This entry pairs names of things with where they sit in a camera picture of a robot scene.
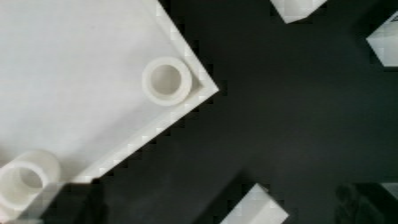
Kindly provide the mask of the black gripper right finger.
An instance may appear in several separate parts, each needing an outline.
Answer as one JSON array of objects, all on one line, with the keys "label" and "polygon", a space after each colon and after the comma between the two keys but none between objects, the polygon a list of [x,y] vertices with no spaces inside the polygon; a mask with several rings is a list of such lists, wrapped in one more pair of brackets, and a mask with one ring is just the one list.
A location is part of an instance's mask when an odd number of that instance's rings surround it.
[{"label": "black gripper right finger", "polygon": [[333,224],[398,224],[398,183],[351,183],[335,188]]}]

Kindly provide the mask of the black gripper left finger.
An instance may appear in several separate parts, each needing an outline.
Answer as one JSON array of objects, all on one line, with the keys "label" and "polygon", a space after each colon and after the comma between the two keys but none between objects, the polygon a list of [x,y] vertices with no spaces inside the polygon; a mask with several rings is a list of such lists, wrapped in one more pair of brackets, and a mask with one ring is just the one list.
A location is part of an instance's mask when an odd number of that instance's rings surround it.
[{"label": "black gripper left finger", "polygon": [[67,183],[42,212],[42,224],[106,224],[108,206],[99,183]]}]

